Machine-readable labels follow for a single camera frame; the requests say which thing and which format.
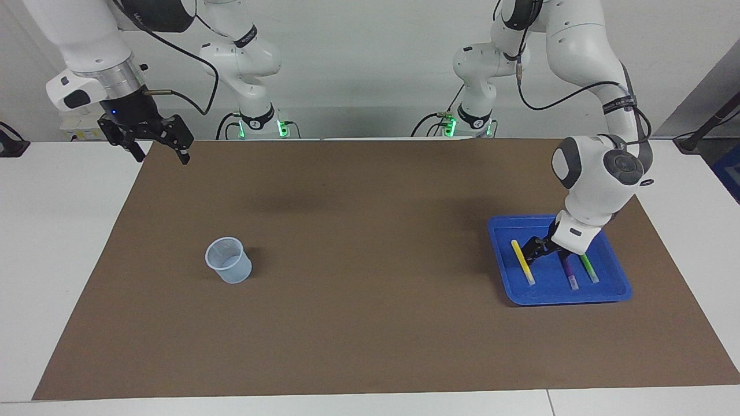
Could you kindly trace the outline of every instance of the plastic cup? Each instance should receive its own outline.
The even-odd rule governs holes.
[[[222,237],[206,250],[206,264],[228,284],[241,283],[252,272],[252,261],[246,256],[241,241]]]

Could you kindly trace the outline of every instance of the white table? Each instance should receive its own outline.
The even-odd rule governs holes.
[[[740,207],[700,157],[653,148],[656,183],[639,200],[738,367]],[[0,416],[740,415],[740,386],[25,403],[140,166],[107,143],[34,143],[0,159]]]

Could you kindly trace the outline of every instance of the black cable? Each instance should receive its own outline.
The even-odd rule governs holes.
[[[203,20],[203,18],[201,17],[201,15],[198,14],[198,0],[195,0],[195,12],[193,12],[193,15],[195,16],[196,19],[198,19],[199,21],[201,21],[201,23],[203,24],[203,26],[208,27],[208,29],[211,32],[216,33],[216,31],[213,30],[213,27],[211,27],[210,24],[207,24],[206,21]]]
[[[303,136],[300,135],[300,127],[298,126],[298,123],[295,121],[286,121],[285,124],[292,124],[295,126],[295,129],[298,131],[298,138],[303,138]]]
[[[445,123],[432,124],[431,127],[429,127],[429,130],[427,130],[426,132],[426,137],[429,137],[429,135],[431,134],[431,129],[434,129],[435,127],[437,128],[437,131],[434,132],[434,137],[436,137],[437,132],[440,131],[440,127],[444,127],[444,126],[445,126]]]
[[[496,133],[499,131],[499,121],[498,120],[491,120],[491,123],[496,123],[496,129],[494,130],[494,135],[492,138],[496,138]]]
[[[599,87],[601,85],[616,85],[617,87],[621,87],[620,84],[619,84],[619,82],[615,82],[615,81],[599,81],[599,82],[594,82],[593,84],[588,85],[586,87],[583,87],[580,90],[576,91],[575,93],[571,93],[571,94],[569,94],[569,95],[561,98],[560,100],[555,101],[554,103],[548,104],[548,105],[546,105],[544,107],[534,107],[534,106],[532,106],[531,104],[529,104],[527,102],[527,99],[526,98],[524,98],[524,94],[522,93],[522,82],[521,81],[517,81],[517,89],[519,90],[519,97],[522,99],[522,102],[524,103],[525,106],[527,106],[530,110],[535,110],[535,111],[542,111],[542,110],[547,110],[549,108],[555,107],[556,105],[561,104],[562,102],[567,101],[567,100],[575,97],[576,95],[579,95],[580,93],[583,93],[584,91],[588,91],[591,88]]]
[[[237,122],[229,123],[229,125],[226,126],[226,130],[223,132],[223,135],[226,136],[226,140],[229,140],[229,127],[234,126],[241,128],[241,126]]]
[[[190,97],[188,97],[187,95],[185,95],[183,93],[178,93],[177,91],[174,91],[174,90],[169,90],[169,93],[168,94],[161,94],[161,95],[174,95],[175,97],[180,97],[183,100],[185,100],[188,103],[190,103],[190,105],[192,105],[201,115],[208,114],[208,111],[207,110],[210,110],[210,109],[206,109],[206,110],[201,109],[201,106],[197,105],[195,103],[195,101],[193,101],[192,99],[190,99]]]
[[[223,125],[226,123],[226,120],[228,120],[230,117],[238,117],[238,115],[234,113],[229,113],[229,114],[226,114],[221,119],[221,123],[218,124],[218,128],[216,129],[216,140],[221,139],[221,129],[223,129]]]
[[[494,7],[494,21],[496,21],[496,11],[499,9],[499,6],[501,5],[501,0],[496,2],[496,7]]]
[[[721,122],[719,122],[719,123],[718,123],[718,124],[717,124],[717,125],[716,125],[716,126],[715,126],[714,128],[717,128],[717,127],[719,127],[719,126],[721,126],[721,125],[723,125],[723,124],[725,124],[725,123],[728,123],[728,122],[730,122],[730,121],[731,121],[731,120],[732,120],[733,118],[737,117],[737,115],[738,115],[738,114],[740,114],[740,110],[737,110],[737,111],[735,112],[735,114],[732,114],[732,115],[731,115],[730,117],[727,117],[727,118],[726,118],[725,120],[722,120]],[[671,140],[676,140],[677,138],[681,138],[681,137],[684,137],[685,135],[692,135],[692,134],[694,134],[695,132],[698,132],[698,130],[694,130],[694,131],[692,131],[692,132],[688,132],[688,133],[684,133],[684,134],[682,134],[682,135],[678,135],[678,136],[676,136],[676,137],[672,138]]]
[[[198,19],[199,21],[201,21],[201,23],[203,24],[203,26],[205,26],[205,27],[208,27],[208,29],[209,29],[209,30],[210,30],[211,32],[213,32],[213,33],[216,33],[216,31],[215,31],[215,30],[213,30],[213,27],[211,27],[211,25],[210,25],[210,24],[207,24],[207,23],[206,23],[206,21],[204,21],[204,20],[203,20],[203,18],[201,17],[201,15],[199,15],[199,14],[197,14],[197,13],[196,13],[196,14],[195,14],[195,18],[196,18],[196,19]]]
[[[439,117],[439,116],[436,113],[432,113],[432,114],[429,114],[429,115],[424,116],[424,118],[422,118],[417,123],[416,127],[414,127],[414,130],[411,131],[411,137],[414,137],[414,135],[416,134],[416,131],[419,129],[419,127],[421,127],[421,125],[424,124],[424,121],[427,121],[427,120],[429,120],[430,118],[433,118],[433,117]]]
[[[158,41],[162,42],[163,44],[171,47],[174,50],[177,50],[179,53],[183,53],[184,55],[189,56],[190,58],[193,58],[196,61],[201,62],[202,64],[207,65],[209,68],[211,68],[213,70],[213,76],[214,76],[214,79],[215,80],[213,82],[213,91],[211,92],[211,98],[208,100],[208,105],[206,106],[206,109],[205,110],[201,110],[200,107],[198,107],[197,105],[195,105],[195,102],[193,100],[191,100],[189,98],[187,99],[187,101],[190,104],[192,104],[198,110],[198,112],[200,114],[203,114],[203,115],[208,114],[208,112],[211,110],[211,106],[213,105],[213,100],[215,100],[215,98],[216,98],[216,91],[218,90],[218,79],[219,79],[219,75],[218,75],[218,70],[216,69],[216,67],[214,67],[213,64],[211,64],[210,62],[208,62],[205,59],[201,58],[200,56],[193,55],[192,53],[186,51],[185,49],[179,47],[178,45],[173,44],[172,42],[170,42],[170,41],[166,40],[165,38],[162,38],[161,36],[159,36],[156,33],[152,32],[151,29],[149,29],[148,27],[144,26],[144,24],[142,24],[139,20],[137,20],[136,17],[131,16],[124,9],[124,7],[121,5],[121,3],[120,3],[119,0],[112,0],[112,1],[113,1],[113,4],[115,4],[115,6],[121,11],[121,13],[123,13],[124,16],[126,16],[139,30],[141,30],[143,32],[146,32],[149,36],[152,36],[153,38],[157,39]],[[180,93],[175,94],[175,91],[172,91],[172,94],[173,95],[176,95],[177,97],[180,97],[180,98],[185,98],[185,96],[182,95],[182,94],[180,94]]]
[[[5,127],[7,129],[7,131],[11,132],[12,134],[17,135],[18,138],[21,139],[21,141],[25,141],[25,139],[23,139],[23,136],[21,136],[20,133],[16,132],[16,129],[12,128],[11,126],[8,126],[7,124],[3,123],[2,121],[0,121],[0,126]]]
[[[460,93],[463,91],[463,88],[465,87],[465,84],[460,85],[460,89],[457,91],[457,94],[455,94],[455,98],[450,101],[450,105],[447,106],[447,111],[452,110],[452,106],[455,104],[455,101],[457,101],[457,97],[460,97]]]
[[[642,120],[645,121],[645,124],[647,125],[647,133],[645,133],[645,137],[643,137],[643,138],[641,138],[639,140],[629,141],[629,142],[625,143],[625,146],[630,146],[631,144],[643,144],[643,143],[647,142],[648,140],[650,140],[650,137],[652,137],[652,135],[653,135],[653,125],[650,123],[650,120],[645,115],[645,113],[643,113],[639,108],[637,108],[637,106],[632,107],[632,109],[633,109],[633,111],[635,113],[637,113],[637,115],[640,116],[640,118]]]
[[[521,61],[522,54],[524,53],[525,43],[524,40],[527,39],[527,32],[529,32],[529,26],[524,28],[524,33],[522,33],[522,41],[519,42],[519,52],[517,52],[517,61]]]

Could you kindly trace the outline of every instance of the brown paper mat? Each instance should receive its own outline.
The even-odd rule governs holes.
[[[557,143],[155,145],[34,399],[740,383],[636,199],[607,227],[632,300],[508,301],[486,221],[559,210]]]

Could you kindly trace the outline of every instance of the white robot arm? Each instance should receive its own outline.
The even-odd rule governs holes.
[[[569,137],[558,146],[552,167],[568,197],[548,235],[522,247],[528,263],[558,251],[583,254],[643,184],[653,162],[649,133],[642,131],[639,119],[644,115],[607,40],[600,0],[500,1],[492,42],[463,48],[455,56],[455,71],[465,82],[458,126],[471,135],[485,129],[495,99],[490,77],[516,74],[521,92],[532,32],[545,34],[548,62],[558,77],[599,98],[609,134]]]
[[[145,154],[135,140],[148,138],[173,148],[183,164],[188,162],[192,134],[179,115],[159,115],[105,0],[24,3],[67,65],[47,83],[57,108],[66,111],[99,102],[106,115],[98,124],[108,142],[143,161]]]
[[[218,68],[220,81],[236,95],[240,121],[246,126],[243,131],[262,138],[285,137],[288,130],[280,120],[280,111],[258,80],[280,70],[278,49],[258,35],[242,1],[205,0],[205,5],[211,29],[224,39],[203,45],[200,56]],[[210,67],[203,67],[214,75]]]

